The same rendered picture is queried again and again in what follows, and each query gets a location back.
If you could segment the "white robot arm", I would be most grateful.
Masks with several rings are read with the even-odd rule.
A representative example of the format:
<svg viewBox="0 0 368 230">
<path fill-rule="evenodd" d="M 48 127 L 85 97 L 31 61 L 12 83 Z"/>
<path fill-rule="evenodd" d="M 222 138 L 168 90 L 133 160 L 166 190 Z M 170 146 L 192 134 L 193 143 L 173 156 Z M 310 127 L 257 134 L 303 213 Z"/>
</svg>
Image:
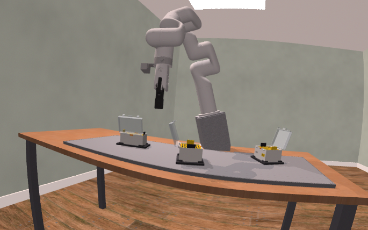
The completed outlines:
<svg viewBox="0 0 368 230">
<path fill-rule="evenodd" d="M 178 28 L 179 27 L 179 28 Z M 184 45 L 190 60 L 200 60 L 190 66 L 201 116 L 219 113 L 215 104 L 211 82 L 206 76 L 220 72 L 220 65 L 213 45 L 209 41 L 199 43 L 191 31 L 201 28 L 201 20 L 188 6 L 168 12 L 160 22 L 160 28 L 149 29 L 146 42 L 155 48 L 154 63 L 141 63 L 144 74 L 150 74 L 150 68 L 157 63 L 172 65 L 174 47 Z M 186 29 L 186 31 L 185 31 Z M 187 33 L 188 32 L 188 33 Z"/>
</svg>

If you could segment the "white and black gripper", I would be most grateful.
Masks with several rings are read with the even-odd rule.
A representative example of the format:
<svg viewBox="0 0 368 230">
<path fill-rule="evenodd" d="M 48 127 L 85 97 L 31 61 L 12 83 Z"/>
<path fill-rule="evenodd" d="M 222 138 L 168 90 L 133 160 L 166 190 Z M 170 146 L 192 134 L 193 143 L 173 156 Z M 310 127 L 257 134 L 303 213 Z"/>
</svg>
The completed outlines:
<svg viewBox="0 0 368 230">
<path fill-rule="evenodd" d="M 153 65 L 156 67 L 155 69 L 155 78 L 154 78 L 154 89 L 156 90 L 156 98 L 155 98 L 155 109 L 163 109 L 163 96 L 164 91 L 168 91 L 167 81 L 169 76 L 169 68 L 172 68 L 172 65 L 165 63 L 157 63 Z"/>
</svg>

